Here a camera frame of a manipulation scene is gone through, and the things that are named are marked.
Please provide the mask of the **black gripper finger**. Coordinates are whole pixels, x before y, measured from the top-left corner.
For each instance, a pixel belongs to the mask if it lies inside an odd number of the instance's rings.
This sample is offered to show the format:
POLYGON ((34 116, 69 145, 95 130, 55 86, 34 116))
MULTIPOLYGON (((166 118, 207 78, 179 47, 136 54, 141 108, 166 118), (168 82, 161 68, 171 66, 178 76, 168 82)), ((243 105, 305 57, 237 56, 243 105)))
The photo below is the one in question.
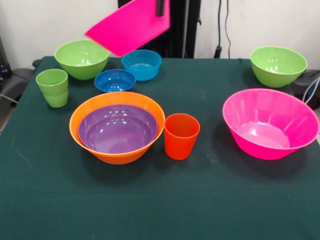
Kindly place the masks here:
POLYGON ((164 7, 165 1, 164 0, 156 0, 156 16, 162 17, 164 15, 164 7))

